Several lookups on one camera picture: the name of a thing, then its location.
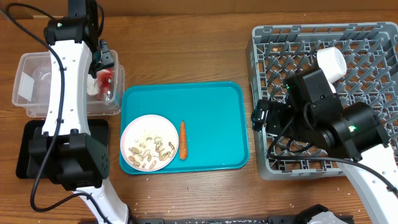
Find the red snack wrapper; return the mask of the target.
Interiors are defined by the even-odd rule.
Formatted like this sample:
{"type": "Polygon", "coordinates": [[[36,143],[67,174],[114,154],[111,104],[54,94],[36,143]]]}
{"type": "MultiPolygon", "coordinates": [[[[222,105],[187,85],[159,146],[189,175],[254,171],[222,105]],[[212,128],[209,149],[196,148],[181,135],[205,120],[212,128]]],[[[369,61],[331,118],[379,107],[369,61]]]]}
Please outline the red snack wrapper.
{"type": "Polygon", "coordinates": [[[97,72],[97,84],[99,93],[97,99],[108,101],[111,98],[111,84],[113,83],[114,70],[107,68],[97,72]]]}

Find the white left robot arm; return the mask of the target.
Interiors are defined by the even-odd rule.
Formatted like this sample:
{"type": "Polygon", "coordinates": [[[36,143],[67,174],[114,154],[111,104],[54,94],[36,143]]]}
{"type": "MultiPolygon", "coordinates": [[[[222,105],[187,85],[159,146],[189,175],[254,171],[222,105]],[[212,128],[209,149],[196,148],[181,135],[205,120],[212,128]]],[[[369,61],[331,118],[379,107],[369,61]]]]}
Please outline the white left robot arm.
{"type": "Polygon", "coordinates": [[[103,20],[96,1],[69,1],[68,15],[49,20],[43,44],[52,61],[49,108],[41,130],[29,143],[29,154],[40,166],[30,195],[37,212],[35,193],[45,175],[53,184],[79,197],[98,223],[132,223],[129,207],[121,201],[110,179],[108,147],[91,136],[87,118],[87,78],[102,66],[99,37],[103,20]]]}

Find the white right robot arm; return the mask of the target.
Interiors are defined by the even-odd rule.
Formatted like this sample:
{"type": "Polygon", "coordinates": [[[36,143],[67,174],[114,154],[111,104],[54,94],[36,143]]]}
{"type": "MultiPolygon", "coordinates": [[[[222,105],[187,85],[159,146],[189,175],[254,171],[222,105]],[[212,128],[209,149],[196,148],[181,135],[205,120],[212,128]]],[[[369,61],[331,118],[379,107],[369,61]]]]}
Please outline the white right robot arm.
{"type": "Polygon", "coordinates": [[[363,102],[343,107],[322,69],[311,68],[283,81],[286,103],[260,99],[252,128],[275,136],[267,156],[286,161],[330,161],[349,179],[373,223],[397,223],[397,164],[379,116],[363,102]],[[305,142],[326,156],[278,156],[281,138],[305,142]]]}

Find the white bowl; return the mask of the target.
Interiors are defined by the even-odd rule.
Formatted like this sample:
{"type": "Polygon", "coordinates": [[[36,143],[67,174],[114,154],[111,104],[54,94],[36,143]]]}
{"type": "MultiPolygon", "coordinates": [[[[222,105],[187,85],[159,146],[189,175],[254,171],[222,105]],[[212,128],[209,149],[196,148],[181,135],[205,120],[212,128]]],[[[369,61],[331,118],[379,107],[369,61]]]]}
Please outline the white bowl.
{"type": "Polygon", "coordinates": [[[347,72],[344,55],[336,47],[320,49],[317,52],[317,64],[330,83],[338,81],[347,72]]]}

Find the white tissue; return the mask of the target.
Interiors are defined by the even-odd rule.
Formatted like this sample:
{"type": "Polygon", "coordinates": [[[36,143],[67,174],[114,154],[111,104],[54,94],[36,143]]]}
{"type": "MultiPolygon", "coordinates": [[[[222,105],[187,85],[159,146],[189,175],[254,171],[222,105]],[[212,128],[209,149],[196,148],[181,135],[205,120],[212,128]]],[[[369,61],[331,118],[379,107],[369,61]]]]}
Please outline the white tissue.
{"type": "Polygon", "coordinates": [[[87,76],[87,94],[90,96],[96,96],[99,93],[99,86],[97,79],[94,79],[91,75],[87,76]]]}

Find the pink bowl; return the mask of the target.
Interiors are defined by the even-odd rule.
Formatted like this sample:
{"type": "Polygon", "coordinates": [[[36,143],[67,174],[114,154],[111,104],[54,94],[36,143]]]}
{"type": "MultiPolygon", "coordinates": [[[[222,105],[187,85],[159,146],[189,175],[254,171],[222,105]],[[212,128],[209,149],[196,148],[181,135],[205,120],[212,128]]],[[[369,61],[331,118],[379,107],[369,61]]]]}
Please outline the pink bowl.
{"type": "Polygon", "coordinates": [[[330,87],[332,93],[336,93],[336,89],[335,89],[334,85],[330,82],[328,82],[328,84],[329,84],[329,87],[330,87]]]}

